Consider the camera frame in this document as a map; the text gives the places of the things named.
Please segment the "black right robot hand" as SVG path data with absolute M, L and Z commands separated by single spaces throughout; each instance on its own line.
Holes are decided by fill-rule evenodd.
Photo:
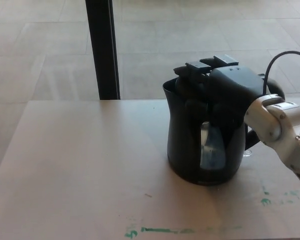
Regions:
M 237 128 L 254 100 L 267 88 L 250 68 L 216 57 L 187 62 L 174 68 L 175 91 L 185 103 L 190 118 L 214 127 Z

